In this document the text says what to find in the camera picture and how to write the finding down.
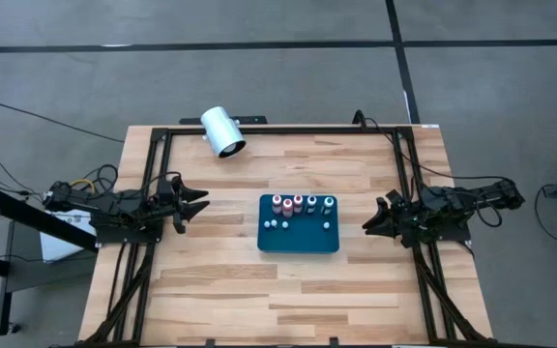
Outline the black metal stand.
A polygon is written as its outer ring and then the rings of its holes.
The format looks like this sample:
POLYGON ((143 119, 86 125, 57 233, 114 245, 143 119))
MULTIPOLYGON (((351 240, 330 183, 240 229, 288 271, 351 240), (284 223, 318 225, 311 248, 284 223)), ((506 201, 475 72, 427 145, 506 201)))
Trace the black metal stand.
POLYGON ((15 333, 10 321, 13 293, 94 271, 98 250, 96 237, 16 200, 0 191, 0 336, 15 333), (40 234, 63 240, 82 251, 52 263, 44 263, 40 234))

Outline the white cylindrical lamp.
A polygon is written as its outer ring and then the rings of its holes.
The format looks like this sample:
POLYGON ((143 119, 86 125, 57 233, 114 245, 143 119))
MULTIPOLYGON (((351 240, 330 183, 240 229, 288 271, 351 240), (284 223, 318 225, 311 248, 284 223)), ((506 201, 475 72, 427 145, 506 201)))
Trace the white cylindrical lamp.
POLYGON ((216 106, 204 112, 200 118, 213 153, 221 158, 229 158, 244 149, 247 142, 238 125, 226 110, 216 106))

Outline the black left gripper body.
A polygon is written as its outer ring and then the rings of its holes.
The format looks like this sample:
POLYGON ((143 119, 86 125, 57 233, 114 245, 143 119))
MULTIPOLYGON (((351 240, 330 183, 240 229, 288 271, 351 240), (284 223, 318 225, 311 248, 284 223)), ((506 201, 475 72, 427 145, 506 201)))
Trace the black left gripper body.
POLYGON ((172 208, 178 220, 184 219, 186 196, 183 180, 180 176, 174 176, 171 179, 159 179, 156 198, 159 206, 172 208))

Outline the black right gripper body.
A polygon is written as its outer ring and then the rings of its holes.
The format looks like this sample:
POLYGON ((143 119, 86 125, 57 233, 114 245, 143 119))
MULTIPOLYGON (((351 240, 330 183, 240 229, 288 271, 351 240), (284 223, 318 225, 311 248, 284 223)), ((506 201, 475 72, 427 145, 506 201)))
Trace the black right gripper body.
POLYGON ((419 213, 400 195, 392 200, 391 213, 393 237, 400 238, 402 242, 417 242, 419 213))

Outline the black metal table frame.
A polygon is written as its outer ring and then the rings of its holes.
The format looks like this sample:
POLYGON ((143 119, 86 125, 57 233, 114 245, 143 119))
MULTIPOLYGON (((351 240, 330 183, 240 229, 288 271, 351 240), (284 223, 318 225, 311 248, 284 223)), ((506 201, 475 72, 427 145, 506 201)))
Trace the black metal table frame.
POLYGON ((413 256, 393 239, 368 236, 375 200, 397 189, 391 143, 357 127, 268 126, 245 149, 218 159, 199 134, 176 127, 170 145, 148 151, 152 130, 131 127, 119 189, 138 187, 146 167, 182 173, 208 191, 208 207, 178 234, 164 227, 155 251, 140 341, 152 345, 424 343, 425 318, 413 256), (266 254, 257 246, 265 193, 331 194, 339 249, 266 254))

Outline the blue plastic tray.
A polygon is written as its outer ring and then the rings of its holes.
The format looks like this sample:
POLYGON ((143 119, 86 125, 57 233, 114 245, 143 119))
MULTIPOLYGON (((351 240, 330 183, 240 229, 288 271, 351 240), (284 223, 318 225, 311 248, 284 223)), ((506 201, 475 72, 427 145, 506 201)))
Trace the blue plastic tray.
MULTIPOLYGON (((334 253, 339 250, 338 208, 337 199, 332 195, 314 195, 317 198, 316 209, 313 214, 306 213, 307 198, 304 198, 303 210, 290 218, 285 218, 282 213, 276 215, 272 210, 272 197, 275 194, 263 194, 259 198, 257 247, 264 252, 282 253, 334 253), (333 211, 323 216, 321 214, 322 202, 325 197, 332 196, 336 205, 333 211), (277 228, 272 225, 266 229, 265 221, 275 219, 277 228), (287 229, 282 228, 282 223, 287 221, 287 229), (330 228, 324 229, 323 223, 330 222, 330 228)), ((293 200, 295 195, 280 195, 293 200)))

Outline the white paper box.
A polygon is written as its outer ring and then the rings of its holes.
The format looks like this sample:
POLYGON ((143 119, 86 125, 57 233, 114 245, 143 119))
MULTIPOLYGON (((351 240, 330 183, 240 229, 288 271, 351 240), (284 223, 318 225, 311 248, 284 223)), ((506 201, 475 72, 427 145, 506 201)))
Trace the white paper box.
MULTIPOLYGON (((47 213, 93 236, 96 235, 95 228, 90 224, 91 215, 89 212, 71 210, 60 213, 47 211, 47 213)), ((56 262, 82 251, 80 246, 75 246, 45 233, 41 233, 40 238, 44 263, 56 262)))

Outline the flat black bar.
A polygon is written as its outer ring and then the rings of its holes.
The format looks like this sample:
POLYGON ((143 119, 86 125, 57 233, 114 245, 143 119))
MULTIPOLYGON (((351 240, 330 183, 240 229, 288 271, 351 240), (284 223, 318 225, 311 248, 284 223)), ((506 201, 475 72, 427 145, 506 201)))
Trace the flat black bar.
MULTIPOLYGON (((265 116, 231 116, 231 119, 240 125, 267 125, 268 120, 265 116)), ((179 120, 180 125, 201 125, 200 118, 182 118, 179 120)))

